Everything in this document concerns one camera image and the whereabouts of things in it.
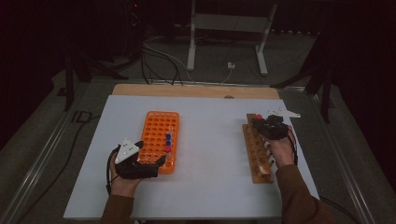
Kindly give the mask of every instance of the orange test tube rack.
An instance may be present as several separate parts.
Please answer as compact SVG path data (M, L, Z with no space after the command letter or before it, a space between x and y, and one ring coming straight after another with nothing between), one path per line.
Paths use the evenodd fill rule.
M160 157L166 155L165 147L168 146L171 151L166 155L166 162L160 167L158 173L172 174L175 171L177 158L178 127L179 115L177 112L149 111L141 138L144 145L139 150L137 160L142 164L155 163Z
M247 124L242 125L251 177L253 183L273 183L271 171L273 161L269 161L272 155L265 146L259 131L253 127L252 121L255 118L256 114L247 114Z

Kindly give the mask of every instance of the brown sleeve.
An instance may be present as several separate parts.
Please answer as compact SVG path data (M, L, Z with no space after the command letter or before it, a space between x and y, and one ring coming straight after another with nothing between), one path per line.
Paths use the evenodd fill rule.
M282 197L282 220L285 224L335 223L329 208L311 196L295 165L279 168L276 178Z
M100 220L101 224L132 223L131 214L134 209L134 198L110 195L108 196L105 211Z

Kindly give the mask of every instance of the white board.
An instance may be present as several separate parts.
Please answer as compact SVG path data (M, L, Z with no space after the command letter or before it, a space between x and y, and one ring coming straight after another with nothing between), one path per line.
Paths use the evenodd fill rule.
M108 155L124 138L140 140L148 111L179 113L177 161L171 175L139 184L134 196L134 218L280 217L276 181L252 182L242 131L247 114L260 113L266 118L268 110L280 107L286 108L282 100L109 96L64 218L102 216L107 200ZM284 122L292 125L288 118ZM297 148L303 179L318 198L298 142Z

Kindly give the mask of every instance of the wire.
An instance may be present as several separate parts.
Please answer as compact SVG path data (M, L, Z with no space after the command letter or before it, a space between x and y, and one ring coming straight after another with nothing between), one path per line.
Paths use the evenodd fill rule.
M292 130L288 129L288 132L291 132L291 134L293 134L293 138L294 139L296 138ZM291 138L290 138L290 136L288 134L286 136L288 137L288 139L289 139L289 141L291 143L291 146L293 147L294 165L297 166L297 164L298 164L297 143L295 141L293 142L293 140L291 140Z
M223 84L224 82L226 82L230 78L231 73L233 72L233 69L232 68L229 68L229 69L230 69L230 74L227 76L227 78L224 79L223 81L221 81L220 83L218 83L216 86L219 86L219 85Z
M350 219L352 219L353 222L355 222L356 224L361 224L352 214L350 214L343 206L339 205L338 203L335 203L323 196L319 195L319 198L324 202L327 203L328 205L331 205L332 207L338 209L339 211L341 211L342 213L344 213L345 215L347 215Z
M307 52L314 46L314 44L315 44L315 43L310 44L310 45L309 45L302 53L300 53L297 57L295 57L295 58L293 58L293 59L291 59L291 60L285 61L285 62L283 62L283 63L279 63L279 64L277 64L277 65L275 65L275 66L273 66L273 67L269 67L269 68L268 68L268 72L272 71L274 68L277 68L277 67L279 67L279 66L285 65L285 64L287 64L287 63L292 63L292 62L298 60L299 58L301 58L301 56L303 56L305 53L307 53Z
M147 62L143 62L143 65L145 65L145 66L148 68L148 70L150 71L150 74L152 73L153 75L155 75L155 76L158 77L159 79L161 79L161 80L163 80L163 81L165 81L165 82L171 84L171 83L170 83L169 81L167 81L165 78L161 77L161 76L158 75L156 72L154 72L154 71L149 67L149 65L147 64Z
M70 147L69 155L68 155L67 160L66 160L64 166L62 167L61 171L55 176L55 178L54 178L54 179L52 180L52 182L47 186L47 188L41 193L41 195L29 206L29 208L26 210L26 212L18 219L17 224L21 223L21 222L23 221L23 219L26 218L26 216L29 214L29 212L30 212L30 211L36 206L36 204L44 197L44 195L50 190L50 188L52 188L52 186L55 184L55 182L59 179L59 177L61 176L61 174L64 172L64 169L66 168L66 166L68 165L68 163L70 162L70 159L71 159L71 157L72 157L72 154L73 154L73 151L74 151L74 147L75 147L75 144L76 144L77 139L78 139L79 132L80 132L81 129L84 127L84 125L87 124L87 123L89 123L89 122L91 122L93 119L99 119L99 118L100 118L100 116L93 117L93 118L89 119L88 121L83 122L83 123L79 126L79 128L78 128L78 130L77 130L77 132L76 132L75 138L73 139L72 146Z
M161 52L157 52L157 51L154 51L154 52L156 52L156 53L158 53L160 55L154 55L154 54L150 54L150 53L147 53L147 52L145 52L145 53L147 53L148 55L151 55L153 57L159 57L159 58L166 59L167 61L169 61L176 69L176 74L174 75L174 78L172 79L172 83L171 84L174 85L175 84L175 80L178 77L179 81L180 81L180 84L183 85L183 82L181 81L181 77L180 77L180 71L179 71L177 65L169 58L168 55L163 54Z
M140 54L140 68L141 68L141 71L142 71L142 76L145 79L147 84L151 84L152 80L151 80L151 83L149 83L149 81L148 81L148 79L146 78L146 75L145 75L145 68L143 66L144 65L144 60L145 60L145 56L143 55L143 53L141 53Z
M235 61L235 62L236 62L236 63L244 63L245 66L247 66L247 68L248 68L248 70L250 71L250 73L253 74L253 76L255 76L255 77L260 81L260 84L262 85L262 79L261 79L261 77L260 77L259 75L257 75L257 74L253 71L253 69L250 67L250 65L249 65L248 63L243 62L243 61Z
M114 155L115 153L117 153L117 152L120 151L120 147L121 147L121 145L119 145L118 147L114 148L114 149L111 151L111 153L110 153L110 155L108 156L108 159L107 159L107 166L106 166L106 182L107 182L107 184L106 184L106 189L107 189L107 193L108 193L108 194L111 193L111 186L110 186L111 182L113 182L113 180L115 180L115 179L118 177L118 175L117 175L116 177L114 177L114 178L111 179L111 181L110 181L110 173L109 173L109 170L110 170L111 159L113 158L113 155Z
M174 56L172 56L172 55L170 55L170 54L166 54L166 53L160 52L160 51L158 51L158 50L156 50L156 49L153 49L153 48L151 48L149 45L147 45L145 42L143 42L143 45L146 46L148 49L151 49L151 50L154 51L154 52L161 53L161 54L163 54L163 55L166 55L166 56L168 56L168 57L170 57L170 58L175 59L177 62L179 62L181 65L183 65L183 67L184 67L184 69L185 69L185 71L186 71L186 74L187 74L187 77L189 78L189 80L190 80L191 82L193 82L193 83L196 84L196 82L195 82L194 80L191 79L190 74L189 74L189 70L187 69L187 66L186 66L181 60L179 60L178 58L176 58L176 57L174 57Z

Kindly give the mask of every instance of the table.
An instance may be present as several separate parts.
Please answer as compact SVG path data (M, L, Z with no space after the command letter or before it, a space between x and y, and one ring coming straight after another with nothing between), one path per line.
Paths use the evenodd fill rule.
M133 218L280 217L276 180L273 184L253 184L251 180L242 131L246 113L266 117L267 109L280 106L284 106L283 101L270 88L116 86L107 99L64 218L100 218L107 199L107 157L124 137L140 139L149 110L175 110L180 114L176 168L171 175L146 179L139 185ZM285 123L291 124L288 118ZM297 147L303 179L318 198L298 143Z

